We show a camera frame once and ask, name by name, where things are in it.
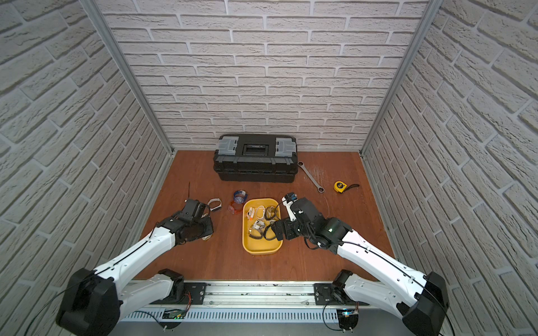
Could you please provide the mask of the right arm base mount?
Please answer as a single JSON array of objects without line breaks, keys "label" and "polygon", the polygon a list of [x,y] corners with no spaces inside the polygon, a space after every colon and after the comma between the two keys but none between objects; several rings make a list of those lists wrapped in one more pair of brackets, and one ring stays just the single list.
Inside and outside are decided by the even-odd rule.
[{"label": "right arm base mount", "polygon": [[329,283],[316,283],[313,285],[315,304],[325,305],[355,305],[356,302],[349,298],[340,287]]}]

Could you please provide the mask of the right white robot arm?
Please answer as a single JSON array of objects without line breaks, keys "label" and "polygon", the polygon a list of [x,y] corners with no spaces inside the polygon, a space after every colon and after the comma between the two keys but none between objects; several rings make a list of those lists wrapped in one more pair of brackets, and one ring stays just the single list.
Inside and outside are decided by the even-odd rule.
[{"label": "right white robot arm", "polygon": [[330,251],[375,277],[368,281],[341,271],[333,283],[335,302],[364,302],[399,317],[414,335],[440,335],[450,306],[446,280],[440,274],[424,274],[400,263],[347,223],[325,218],[305,197],[288,193],[282,205],[288,217],[274,223],[278,240],[302,237],[309,249]]}]

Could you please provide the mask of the pink orange watch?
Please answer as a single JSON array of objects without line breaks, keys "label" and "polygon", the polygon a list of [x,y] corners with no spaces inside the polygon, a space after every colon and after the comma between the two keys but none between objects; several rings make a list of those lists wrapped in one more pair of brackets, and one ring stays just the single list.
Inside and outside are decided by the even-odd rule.
[{"label": "pink orange watch", "polygon": [[249,220],[252,220],[254,218],[255,214],[256,214],[256,209],[253,208],[253,207],[250,207],[248,212],[247,212],[247,218]]}]

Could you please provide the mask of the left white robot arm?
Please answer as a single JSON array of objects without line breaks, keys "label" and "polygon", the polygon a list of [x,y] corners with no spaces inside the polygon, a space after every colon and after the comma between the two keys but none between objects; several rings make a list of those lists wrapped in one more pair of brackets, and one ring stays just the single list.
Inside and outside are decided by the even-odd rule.
[{"label": "left white robot arm", "polygon": [[146,281],[131,281],[175,246],[211,237],[211,212],[208,204],[188,199],[182,210],[155,224],[122,254],[92,270],[76,271],[57,312],[57,325],[74,335],[108,335],[121,319],[151,303],[191,306],[193,293],[175,271],[164,269]]}]

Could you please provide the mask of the clear white watch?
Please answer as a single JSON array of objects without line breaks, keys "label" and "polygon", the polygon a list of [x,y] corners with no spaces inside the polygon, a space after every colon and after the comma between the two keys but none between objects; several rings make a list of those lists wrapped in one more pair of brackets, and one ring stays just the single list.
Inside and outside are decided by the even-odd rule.
[{"label": "clear white watch", "polygon": [[251,228],[249,229],[249,232],[258,232],[260,235],[263,235],[263,232],[265,231],[266,223],[262,220],[255,221]]}]

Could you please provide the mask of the dark brown strap watch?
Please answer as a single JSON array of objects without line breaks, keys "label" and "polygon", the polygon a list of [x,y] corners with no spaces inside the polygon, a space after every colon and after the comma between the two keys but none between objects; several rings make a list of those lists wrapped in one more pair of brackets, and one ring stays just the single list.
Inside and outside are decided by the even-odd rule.
[{"label": "dark brown strap watch", "polygon": [[251,227],[248,232],[248,237],[255,240],[263,239],[263,230]]}]

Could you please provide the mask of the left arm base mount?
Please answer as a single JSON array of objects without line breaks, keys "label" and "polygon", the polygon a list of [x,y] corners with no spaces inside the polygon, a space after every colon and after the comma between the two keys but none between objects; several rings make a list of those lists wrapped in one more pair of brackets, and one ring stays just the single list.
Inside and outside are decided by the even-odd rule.
[{"label": "left arm base mount", "polygon": [[168,297],[157,300],[158,305],[202,305],[205,299],[207,283],[183,282],[172,289]]}]

